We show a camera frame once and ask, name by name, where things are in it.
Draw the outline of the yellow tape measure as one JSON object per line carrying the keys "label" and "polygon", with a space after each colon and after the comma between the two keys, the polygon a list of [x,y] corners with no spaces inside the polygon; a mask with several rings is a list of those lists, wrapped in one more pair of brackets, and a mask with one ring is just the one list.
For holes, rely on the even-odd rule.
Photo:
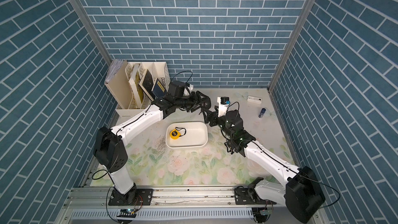
{"label": "yellow tape measure", "polygon": [[180,127],[175,127],[171,132],[170,132],[170,138],[172,140],[176,140],[182,136],[185,136],[187,133],[186,128],[180,128]]}

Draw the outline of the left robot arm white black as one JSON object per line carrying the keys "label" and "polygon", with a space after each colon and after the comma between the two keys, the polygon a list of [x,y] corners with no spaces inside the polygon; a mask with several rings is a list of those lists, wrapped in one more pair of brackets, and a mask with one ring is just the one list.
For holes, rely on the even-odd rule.
{"label": "left robot arm white black", "polygon": [[140,114],[112,128],[98,130],[93,155],[109,174],[116,191],[126,195],[133,190],[135,183],[126,169],[128,155],[126,146],[137,135],[151,125],[165,119],[177,109],[194,112],[211,107],[210,98],[200,91],[190,91],[188,83],[172,81],[164,96],[156,98]]}

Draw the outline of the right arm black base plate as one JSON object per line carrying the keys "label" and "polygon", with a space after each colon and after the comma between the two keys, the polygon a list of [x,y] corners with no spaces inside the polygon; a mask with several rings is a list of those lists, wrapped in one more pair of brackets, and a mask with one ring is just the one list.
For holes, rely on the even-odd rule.
{"label": "right arm black base plate", "polygon": [[276,202],[260,199],[253,189],[238,186],[234,189],[236,205],[274,205]]}

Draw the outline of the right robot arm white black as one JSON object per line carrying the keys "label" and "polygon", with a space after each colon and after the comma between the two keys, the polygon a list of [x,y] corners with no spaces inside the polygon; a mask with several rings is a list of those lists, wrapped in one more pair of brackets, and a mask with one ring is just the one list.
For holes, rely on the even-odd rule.
{"label": "right robot arm white black", "polygon": [[248,186],[252,201],[270,200],[287,207],[298,221],[306,224],[325,202],[324,193],[314,171],[305,166],[299,168],[281,159],[243,127],[237,110],[219,116],[217,111],[202,110],[205,123],[218,126],[225,137],[225,146],[231,154],[239,153],[269,172],[280,184],[271,187],[258,177]]}

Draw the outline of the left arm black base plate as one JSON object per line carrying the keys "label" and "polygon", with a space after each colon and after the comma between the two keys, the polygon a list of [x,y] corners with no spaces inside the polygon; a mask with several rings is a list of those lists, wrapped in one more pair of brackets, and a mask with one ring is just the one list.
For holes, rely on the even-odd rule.
{"label": "left arm black base plate", "polygon": [[108,201],[110,206],[147,206],[151,204],[153,189],[138,188],[131,189],[126,194],[121,194],[116,189],[112,190],[112,194]]}

